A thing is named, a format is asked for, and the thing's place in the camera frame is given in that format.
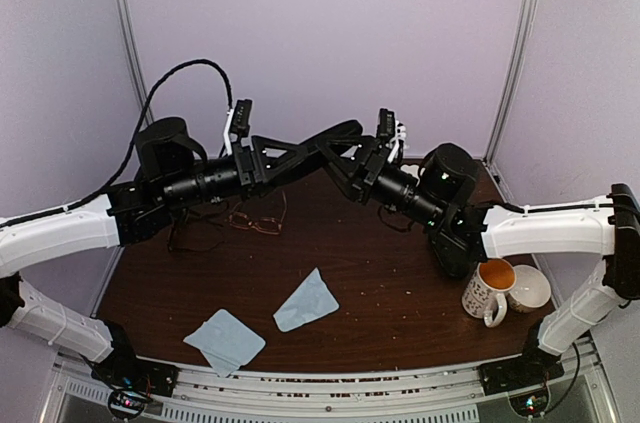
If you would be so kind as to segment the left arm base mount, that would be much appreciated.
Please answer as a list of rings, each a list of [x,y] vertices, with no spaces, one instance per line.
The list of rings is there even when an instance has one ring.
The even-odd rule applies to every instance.
[[[111,390],[107,399],[111,415],[129,422],[156,403],[154,396],[173,396],[179,370],[171,364],[140,359],[124,328],[110,321],[105,324],[112,336],[113,351],[100,363],[85,362],[91,376]]]

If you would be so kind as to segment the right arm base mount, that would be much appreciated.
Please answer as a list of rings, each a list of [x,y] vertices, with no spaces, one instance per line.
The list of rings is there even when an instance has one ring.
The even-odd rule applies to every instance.
[[[503,392],[514,392],[529,386],[540,385],[534,392],[523,392],[509,397],[512,410],[529,422],[544,419],[557,409],[569,393],[579,376],[581,357],[576,343],[572,344],[577,358],[574,375],[559,399],[551,404],[548,383],[552,378],[564,375],[559,355],[549,354],[539,348],[538,333],[542,320],[538,320],[528,331],[519,356],[483,363],[478,367],[479,380],[486,396]]]

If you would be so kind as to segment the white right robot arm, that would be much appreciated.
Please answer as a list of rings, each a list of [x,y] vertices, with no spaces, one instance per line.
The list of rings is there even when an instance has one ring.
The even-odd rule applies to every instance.
[[[601,260],[568,302],[537,325],[513,362],[519,383],[535,383],[583,333],[616,306],[639,297],[639,205],[626,184],[574,203],[517,207],[472,204],[479,167],[453,143],[422,161],[413,177],[372,136],[323,137],[325,169],[350,200],[374,199],[423,226],[438,261],[462,278],[480,262],[511,255],[592,253]]]

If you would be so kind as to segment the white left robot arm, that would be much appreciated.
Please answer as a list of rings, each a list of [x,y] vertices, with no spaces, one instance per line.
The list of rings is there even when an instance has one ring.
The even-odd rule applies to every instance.
[[[300,144],[255,137],[250,146],[208,158],[179,117],[160,119],[134,138],[140,167],[129,182],[85,200],[1,222],[1,324],[79,353],[123,387],[144,376],[142,362],[118,324],[84,317],[43,295],[21,270],[98,248],[153,238],[189,208],[215,199],[263,195],[320,169],[326,130]]]

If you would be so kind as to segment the black glasses case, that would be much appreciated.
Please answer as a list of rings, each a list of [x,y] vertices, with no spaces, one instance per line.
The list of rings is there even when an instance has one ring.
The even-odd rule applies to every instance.
[[[355,119],[346,120],[335,124],[301,142],[308,148],[315,147],[318,139],[331,139],[339,137],[357,137],[363,132],[362,125]]]

